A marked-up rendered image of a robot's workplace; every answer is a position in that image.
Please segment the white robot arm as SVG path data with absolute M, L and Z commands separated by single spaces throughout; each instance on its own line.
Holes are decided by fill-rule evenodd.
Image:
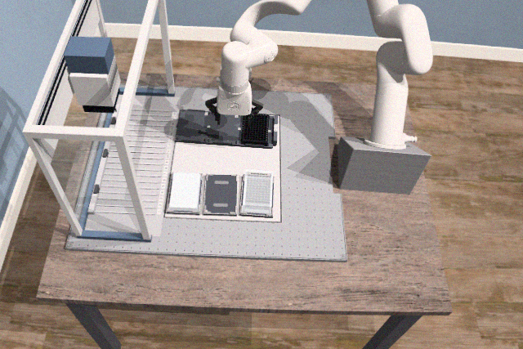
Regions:
M 417 141 L 417 137 L 403 133 L 408 96 L 405 75 L 425 74 L 432 65 L 427 22 L 415 5 L 399 5 L 397 0 L 366 1 L 376 35 L 402 41 L 386 42 L 378 49 L 371 134 L 364 143 L 383 149 L 403 150 L 405 143 Z M 276 43 L 253 26 L 272 14 L 301 15 L 310 2 L 261 0 L 243 13 L 230 32 L 230 42 L 221 51 L 221 77 L 217 77 L 217 82 L 224 90 L 244 92 L 248 88 L 252 68 L 271 62 L 278 53 Z

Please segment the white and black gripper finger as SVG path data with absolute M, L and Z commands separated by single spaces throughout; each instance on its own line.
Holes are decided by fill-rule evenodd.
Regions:
M 263 108 L 263 104 L 259 101 L 256 101 L 252 99 L 252 105 L 256 106 L 255 108 L 252 107 L 251 114 L 248 115 L 248 126 L 250 127 L 250 123 L 253 122 L 253 116 L 255 114 L 258 114 L 259 111 Z
M 216 104 L 216 103 L 217 103 L 217 98 L 216 97 L 212 98 L 210 100 L 205 101 L 205 105 L 209 108 L 209 110 L 211 112 L 214 113 L 215 121 L 217 121 L 217 125 L 219 125 L 220 124 L 220 119 L 221 119 L 221 114 L 219 114 L 217 112 L 217 107 L 213 105 L 213 104 Z

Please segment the black well plate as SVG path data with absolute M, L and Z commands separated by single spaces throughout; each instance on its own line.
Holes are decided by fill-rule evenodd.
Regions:
M 248 116 L 244 116 L 242 145 L 263 145 L 268 146 L 269 115 L 255 114 L 253 122 L 248 126 Z

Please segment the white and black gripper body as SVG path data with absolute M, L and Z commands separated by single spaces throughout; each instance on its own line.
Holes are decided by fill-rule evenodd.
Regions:
M 230 93 L 219 84 L 217 91 L 217 112 L 228 115 L 249 115 L 252 110 L 252 89 L 248 88 L 241 93 Z

